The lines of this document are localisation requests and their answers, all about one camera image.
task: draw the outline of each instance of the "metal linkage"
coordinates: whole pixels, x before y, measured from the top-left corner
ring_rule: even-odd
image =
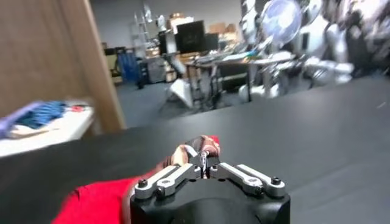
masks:
[[[286,184],[277,177],[269,177],[265,174],[260,173],[257,170],[254,170],[246,165],[238,165],[237,169],[242,170],[243,172],[257,177],[264,184],[264,189],[266,194],[272,197],[283,197],[286,194],[285,188]]]
[[[152,177],[147,180],[140,180],[138,184],[134,188],[135,198],[137,199],[147,199],[153,195],[153,192],[156,190],[156,183],[159,179],[167,176],[173,170],[175,170],[177,166],[167,166],[163,170],[159,171]]]
[[[157,181],[157,195],[165,197],[175,194],[176,187],[185,179],[195,179],[200,177],[200,167],[187,163],[175,170],[168,177]]]
[[[210,176],[217,179],[228,178],[241,186],[247,194],[260,195],[263,191],[263,183],[260,179],[251,177],[227,163],[220,163],[218,166],[211,167]]]

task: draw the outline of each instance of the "gray wall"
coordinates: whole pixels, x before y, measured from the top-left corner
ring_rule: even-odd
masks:
[[[168,17],[173,12],[204,20],[206,29],[213,23],[238,25],[240,0],[146,0],[153,15]],[[139,0],[91,0],[101,40],[110,47],[131,46],[131,23],[140,12]]]

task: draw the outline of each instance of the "white table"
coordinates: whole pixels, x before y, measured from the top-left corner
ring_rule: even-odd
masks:
[[[92,124],[93,114],[94,111],[92,108],[83,112],[67,111],[59,119],[60,127],[58,130],[23,139],[0,140],[0,158],[80,139]]]

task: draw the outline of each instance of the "blue cloth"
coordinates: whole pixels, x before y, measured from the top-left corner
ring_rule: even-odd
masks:
[[[50,121],[60,118],[65,112],[65,103],[62,101],[45,102],[19,118],[15,124],[24,125],[33,129],[43,127]]]
[[[12,114],[0,119],[0,139],[7,137],[9,130],[15,124],[15,122],[26,115],[29,111],[42,105],[42,101],[32,102]]]

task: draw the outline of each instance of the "wall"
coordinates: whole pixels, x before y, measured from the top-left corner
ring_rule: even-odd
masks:
[[[103,131],[124,128],[87,0],[0,1],[0,117],[37,99],[93,98]]]
[[[182,12],[195,20],[204,20],[206,29],[213,23],[238,25],[241,19],[240,0],[148,0],[153,15],[168,17]],[[101,40],[110,47],[131,46],[131,23],[134,12],[141,12],[137,0],[91,0]]]

